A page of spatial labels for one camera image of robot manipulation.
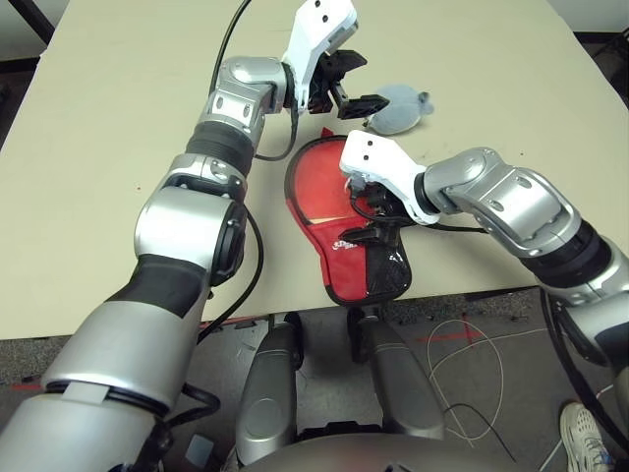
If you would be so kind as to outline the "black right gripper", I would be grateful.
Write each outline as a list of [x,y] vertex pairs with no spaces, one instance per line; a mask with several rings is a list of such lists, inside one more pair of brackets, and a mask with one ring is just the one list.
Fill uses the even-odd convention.
[[352,210],[367,224],[343,231],[340,239],[363,246],[399,246],[400,230],[409,225],[409,216],[401,202],[381,184],[367,184],[363,189],[350,186],[349,190]]

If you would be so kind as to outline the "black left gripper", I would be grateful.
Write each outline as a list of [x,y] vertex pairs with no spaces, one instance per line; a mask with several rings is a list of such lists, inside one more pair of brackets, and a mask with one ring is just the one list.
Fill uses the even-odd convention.
[[366,118],[374,115],[389,104],[379,94],[362,95],[359,98],[342,97],[338,91],[342,75],[368,64],[368,60],[355,50],[338,49],[333,53],[323,52],[316,63],[310,82],[309,112],[330,112],[337,105],[340,120]]

